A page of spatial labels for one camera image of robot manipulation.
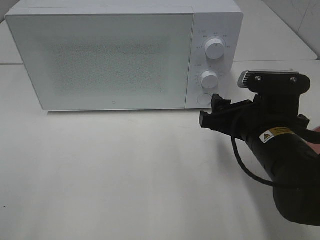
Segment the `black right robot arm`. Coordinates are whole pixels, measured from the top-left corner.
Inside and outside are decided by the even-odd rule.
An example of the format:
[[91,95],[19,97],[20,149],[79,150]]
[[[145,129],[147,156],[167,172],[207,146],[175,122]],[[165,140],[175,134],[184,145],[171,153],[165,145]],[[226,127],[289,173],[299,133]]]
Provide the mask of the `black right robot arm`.
[[[235,158],[253,180],[272,187],[279,213],[288,221],[320,224],[320,156],[308,144],[309,120],[298,113],[297,96],[266,96],[232,103],[214,94],[211,113],[202,111],[199,123],[231,137]],[[269,180],[243,163],[236,141],[244,141]]]

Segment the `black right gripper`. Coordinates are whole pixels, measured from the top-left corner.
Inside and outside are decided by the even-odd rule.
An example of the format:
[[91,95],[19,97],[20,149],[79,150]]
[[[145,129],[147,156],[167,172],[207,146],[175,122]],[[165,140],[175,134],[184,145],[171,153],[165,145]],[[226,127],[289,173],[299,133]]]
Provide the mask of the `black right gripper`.
[[218,113],[231,104],[213,94],[211,113],[201,111],[201,128],[217,132],[228,132],[231,128],[231,143],[237,147],[236,139],[244,141],[250,148],[307,148],[305,131],[309,119],[298,114],[299,95],[257,94],[253,100],[232,104],[233,117]]

